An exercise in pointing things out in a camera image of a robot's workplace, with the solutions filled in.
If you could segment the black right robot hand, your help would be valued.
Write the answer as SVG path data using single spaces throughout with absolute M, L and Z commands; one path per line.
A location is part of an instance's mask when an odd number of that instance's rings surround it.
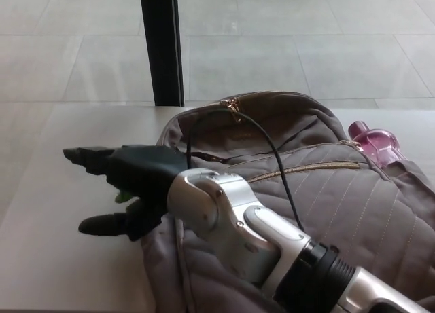
M 162 145 L 76 147 L 64 149 L 63 155 L 89 174 L 104 175 L 119 192 L 136 198 L 123 213 L 84 219 L 78 231 L 91 236 L 125 235 L 132 242 L 160 225 L 168 213 L 169 188 L 175 177 L 188 169 L 184 155 Z

